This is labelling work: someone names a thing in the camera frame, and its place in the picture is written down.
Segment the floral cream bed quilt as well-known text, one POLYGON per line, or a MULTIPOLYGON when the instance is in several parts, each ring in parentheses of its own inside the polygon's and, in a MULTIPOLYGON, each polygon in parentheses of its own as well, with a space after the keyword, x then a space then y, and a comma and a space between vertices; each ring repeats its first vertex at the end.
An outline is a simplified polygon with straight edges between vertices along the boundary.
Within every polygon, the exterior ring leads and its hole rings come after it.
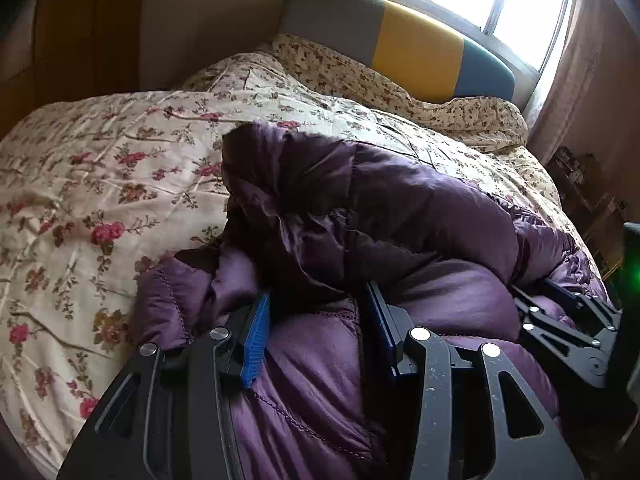
POLYGON ((221 141, 254 121, 389 148, 578 239, 525 145, 481 153, 312 91, 258 50, 175 90, 40 107, 1 143, 1 415, 18 455, 43 477, 56 476, 130 355, 139 275, 222 232, 221 141))

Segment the floral pillow at headboard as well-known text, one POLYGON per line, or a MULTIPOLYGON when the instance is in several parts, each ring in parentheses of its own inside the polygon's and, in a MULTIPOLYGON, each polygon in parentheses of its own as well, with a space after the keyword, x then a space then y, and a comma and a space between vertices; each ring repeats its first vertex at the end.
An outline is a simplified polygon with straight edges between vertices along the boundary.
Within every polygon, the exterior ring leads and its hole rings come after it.
POLYGON ((273 56, 298 82, 390 113, 460 141, 481 153, 505 153, 526 144, 528 128, 511 102, 494 96, 421 101, 386 76, 328 47, 278 32, 259 52, 273 56))

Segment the bright window with frame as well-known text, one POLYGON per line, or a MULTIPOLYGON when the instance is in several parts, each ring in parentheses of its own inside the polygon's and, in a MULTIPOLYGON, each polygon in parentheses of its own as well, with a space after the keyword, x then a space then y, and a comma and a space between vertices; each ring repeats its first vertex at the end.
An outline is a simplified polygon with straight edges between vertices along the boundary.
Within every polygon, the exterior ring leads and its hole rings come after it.
POLYGON ((537 79, 559 36, 568 0, 394 0, 449 25, 537 79))

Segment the pink floral right curtain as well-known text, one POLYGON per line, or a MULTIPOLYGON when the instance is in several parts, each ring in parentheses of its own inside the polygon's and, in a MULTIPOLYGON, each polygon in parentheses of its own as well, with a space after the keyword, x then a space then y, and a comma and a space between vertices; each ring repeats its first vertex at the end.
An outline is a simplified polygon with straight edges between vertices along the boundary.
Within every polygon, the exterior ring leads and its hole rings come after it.
POLYGON ((543 165, 561 146, 585 102, 605 40, 605 7, 612 4, 634 34, 639 32, 639 0, 568 0, 541 76, 523 115, 527 149, 543 165))

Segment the grey yellow blue headboard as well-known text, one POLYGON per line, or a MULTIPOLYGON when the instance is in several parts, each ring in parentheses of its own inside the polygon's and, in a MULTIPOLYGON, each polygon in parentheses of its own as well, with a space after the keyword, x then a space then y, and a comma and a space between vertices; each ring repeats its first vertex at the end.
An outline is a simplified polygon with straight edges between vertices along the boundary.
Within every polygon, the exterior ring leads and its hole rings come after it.
POLYGON ((386 0, 284 0, 279 29, 372 68, 427 102, 510 101, 512 70, 477 42, 386 0))

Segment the purple quilted down jacket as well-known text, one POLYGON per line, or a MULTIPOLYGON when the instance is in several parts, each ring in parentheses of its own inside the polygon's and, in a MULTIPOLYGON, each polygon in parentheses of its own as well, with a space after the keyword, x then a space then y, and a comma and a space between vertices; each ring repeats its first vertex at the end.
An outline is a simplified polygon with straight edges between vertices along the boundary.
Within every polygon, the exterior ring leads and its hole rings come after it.
POLYGON ((142 344, 181 347, 269 292, 264 364, 231 403, 247 478, 381 477, 388 433, 356 299, 369 282, 454 344, 498 344, 559 416, 547 373, 518 343, 510 287, 550 278, 604 297, 570 234, 405 156, 266 125, 224 137, 222 176, 224 232, 139 275, 134 327, 142 344))

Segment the dark wooden wardrobe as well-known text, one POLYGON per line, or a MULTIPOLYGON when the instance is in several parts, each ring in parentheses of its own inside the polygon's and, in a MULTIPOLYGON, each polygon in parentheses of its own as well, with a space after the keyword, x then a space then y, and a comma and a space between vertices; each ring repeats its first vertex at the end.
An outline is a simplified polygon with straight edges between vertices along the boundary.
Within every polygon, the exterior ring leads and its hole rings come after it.
POLYGON ((44 104, 140 87, 142 0, 1 0, 1 131, 44 104))

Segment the cluttered wooden side table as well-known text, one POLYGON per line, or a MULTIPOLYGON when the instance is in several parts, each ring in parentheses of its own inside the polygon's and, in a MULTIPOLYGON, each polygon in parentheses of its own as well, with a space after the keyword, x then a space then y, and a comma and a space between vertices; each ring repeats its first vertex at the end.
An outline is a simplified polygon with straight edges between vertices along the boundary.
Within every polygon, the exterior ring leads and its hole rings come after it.
POLYGON ((562 209, 607 280, 622 265, 626 203, 619 200, 593 154, 575 156, 561 146, 546 165, 562 209))

